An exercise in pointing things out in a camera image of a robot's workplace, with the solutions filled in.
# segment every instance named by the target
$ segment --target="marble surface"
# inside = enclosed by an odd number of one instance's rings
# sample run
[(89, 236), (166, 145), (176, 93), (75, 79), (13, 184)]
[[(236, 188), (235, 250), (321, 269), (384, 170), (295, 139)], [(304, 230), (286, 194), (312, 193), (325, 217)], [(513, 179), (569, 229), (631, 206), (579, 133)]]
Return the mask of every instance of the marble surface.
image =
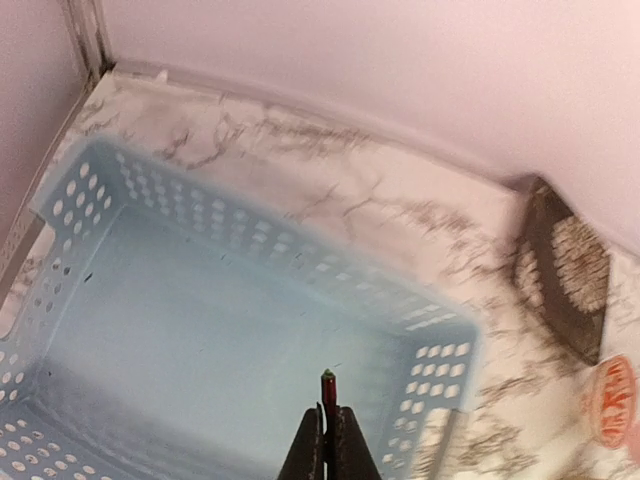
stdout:
[[(486, 327), (484, 368), (456, 478), (640, 478), (626, 448), (587, 441), (577, 394), (588, 369), (508, 282), (522, 208), (514, 192), (303, 112), (122, 75), (103, 78), (53, 163), (96, 131), (229, 185), (475, 310)], [(604, 355), (625, 353), (640, 369), (640, 262), (616, 247), (611, 254)], [(37, 254), (29, 262), (37, 265)], [(434, 418), (426, 433), (438, 428)]]

